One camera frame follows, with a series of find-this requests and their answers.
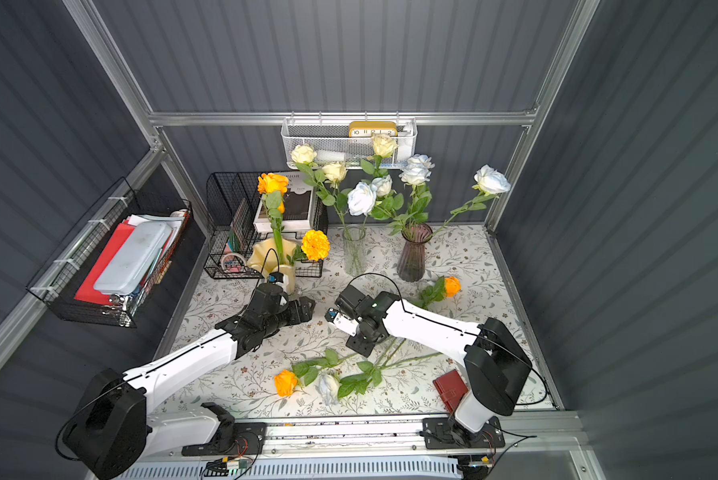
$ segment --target white vent grille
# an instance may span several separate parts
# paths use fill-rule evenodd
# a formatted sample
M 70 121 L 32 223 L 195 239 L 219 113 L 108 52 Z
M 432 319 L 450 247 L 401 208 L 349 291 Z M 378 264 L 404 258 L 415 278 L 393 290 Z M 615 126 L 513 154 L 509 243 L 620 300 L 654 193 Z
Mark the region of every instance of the white vent grille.
M 206 462 L 136 463 L 117 478 L 178 480 L 201 478 Z M 434 456 L 369 458 L 277 458 L 261 459 L 244 478 L 275 480 L 289 478 L 461 478 L 457 460 Z M 231 472 L 231 478 L 240 472 Z
M 338 123 L 312 123 L 313 120 L 286 118 L 281 126 L 281 140 L 285 145 L 285 158 L 287 166 L 295 168 L 290 153 L 299 145 L 309 144 L 314 150 L 326 150 L 346 154 L 347 168 L 361 168 L 361 159 L 374 155 L 371 138 L 349 138 L 348 122 Z M 401 132 L 397 137 L 399 148 L 393 152 L 391 158 L 383 160 L 384 168 L 402 168 L 407 159 L 415 153 L 417 139 L 417 125 L 413 119 L 408 124 L 397 126 Z M 317 165 L 324 165 L 330 160 L 317 157 Z

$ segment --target yellow rose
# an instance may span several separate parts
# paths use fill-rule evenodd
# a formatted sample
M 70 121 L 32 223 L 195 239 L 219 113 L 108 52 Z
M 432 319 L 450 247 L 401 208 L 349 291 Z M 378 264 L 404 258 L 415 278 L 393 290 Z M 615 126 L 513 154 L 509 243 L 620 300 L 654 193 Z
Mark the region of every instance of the yellow rose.
M 279 396 L 290 396 L 295 391 L 297 377 L 289 370 L 282 370 L 279 375 L 274 377 L 274 385 L 276 385 L 276 392 Z
M 325 177 L 333 184 L 340 183 L 346 177 L 346 165 L 340 162 L 326 164 L 321 169 L 325 172 Z
M 373 134 L 372 136 L 372 148 L 375 150 L 375 155 L 389 158 L 398 147 L 396 139 L 389 134 Z
M 278 190 L 284 195 L 287 193 L 287 186 L 289 184 L 290 180 L 287 177 L 282 177 L 277 174 L 263 174 L 258 177 L 258 193 L 271 194 Z
M 303 236 L 301 250 L 312 262 L 327 258 L 330 253 L 330 241 L 327 236 L 319 230 L 309 230 Z
M 311 145 L 298 145 L 290 152 L 290 158 L 297 164 L 309 164 L 316 158 L 316 152 Z
M 456 293 L 460 292 L 460 281 L 454 276 L 448 276 L 444 279 L 444 294 L 447 298 L 455 296 Z

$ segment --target rose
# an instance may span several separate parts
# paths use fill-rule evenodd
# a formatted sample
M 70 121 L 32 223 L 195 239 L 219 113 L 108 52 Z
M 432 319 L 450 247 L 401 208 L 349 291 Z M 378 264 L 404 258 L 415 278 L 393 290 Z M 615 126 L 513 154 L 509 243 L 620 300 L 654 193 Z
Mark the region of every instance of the rose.
M 325 402 L 325 406 L 337 405 L 337 390 L 341 388 L 335 377 L 322 373 L 316 380 L 316 391 Z
M 287 186 L 290 180 L 277 174 L 263 174 L 258 177 L 258 193 L 271 194 L 280 191 L 282 195 L 287 193 Z
M 454 276 L 448 276 L 444 279 L 444 296 L 450 298 L 460 292 L 460 280 Z
M 413 155 L 407 159 L 407 165 L 417 165 L 429 170 L 435 167 L 435 165 L 431 163 L 431 157 L 428 155 Z
M 274 385 L 279 396 L 290 396 L 295 391 L 297 377 L 289 370 L 282 370 L 279 375 L 274 377 Z
M 297 164 L 309 164 L 316 158 L 316 152 L 309 144 L 298 145 L 296 149 L 290 152 L 290 158 Z
M 402 168 L 402 175 L 400 175 L 399 178 L 402 178 L 402 182 L 405 184 L 414 187 L 426 183 L 430 176 L 431 172 L 427 168 L 421 167 L 418 164 L 408 164 Z
M 477 181 L 473 187 L 485 194 L 497 195 L 511 190 L 511 184 L 508 183 L 506 177 L 489 165 L 479 168 L 473 179 Z
M 326 164 L 321 170 L 325 172 L 325 177 L 333 184 L 339 184 L 346 177 L 346 165 L 340 162 Z
M 370 188 L 373 189 L 377 197 L 385 197 L 391 193 L 391 176 L 373 178 Z
M 375 155 L 380 155 L 383 158 L 389 158 L 393 155 L 393 151 L 398 147 L 399 145 L 397 145 L 397 141 L 389 134 L 372 135 L 372 148 L 375 150 Z
M 369 185 L 359 182 L 348 192 L 348 211 L 351 215 L 368 215 L 375 207 L 377 196 Z

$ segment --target purple glass vase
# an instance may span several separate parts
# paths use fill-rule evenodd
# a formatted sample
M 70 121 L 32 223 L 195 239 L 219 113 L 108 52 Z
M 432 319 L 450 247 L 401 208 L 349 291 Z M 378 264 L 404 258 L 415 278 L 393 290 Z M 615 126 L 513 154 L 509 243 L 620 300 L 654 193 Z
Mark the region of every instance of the purple glass vase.
M 423 278 L 426 273 L 426 244 L 432 234 L 428 224 L 414 224 L 402 231 L 405 242 L 397 264 L 399 278 L 406 282 L 417 282 Z

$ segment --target white rose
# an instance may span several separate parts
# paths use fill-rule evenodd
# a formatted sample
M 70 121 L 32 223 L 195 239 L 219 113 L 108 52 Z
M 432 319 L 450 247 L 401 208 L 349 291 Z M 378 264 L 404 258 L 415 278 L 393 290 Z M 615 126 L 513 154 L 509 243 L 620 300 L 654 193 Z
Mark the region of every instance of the white rose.
M 391 193 L 391 176 L 386 175 L 383 178 L 374 178 L 370 188 L 373 189 L 378 197 L 385 197 Z
M 479 168 L 473 179 L 477 181 L 479 190 L 485 194 L 497 195 L 511 190 L 511 184 L 506 177 L 489 165 Z
M 389 158 L 393 155 L 393 151 L 399 147 L 396 139 L 389 134 L 373 134 L 372 135 L 372 148 L 375 150 L 375 155 L 380 155 L 383 158 Z
M 431 172 L 427 168 L 417 164 L 408 164 L 402 168 L 402 175 L 399 178 L 402 178 L 402 182 L 407 185 L 417 186 L 426 183 L 430 176 Z
M 326 164 L 321 169 L 325 172 L 325 177 L 333 184 L 339 184 L 346 177 L 346 165 L 340 162 Z
M 407 165 L 418 165 L 429 170 L 434 167 L 434 164 L 431 163 L 431 157 L 428 155 L 413 155 L 407 159 Z
M 348 192 L 348 212 L 351 215 L 369 215 L 375 207 L 377 196 L 369 185 L 359 182 L 352 191 Z
M 316 152 L 311 145 L 298 145 L 296 149 L 290 152 L 290 157 L 297 164 L 309 164 L 316 158 Z
M 341 388 L 335 377 L 321 373 L 316 380 L 316 391 L 325 402 L 325 406 L 337 405 L 337 390 Z

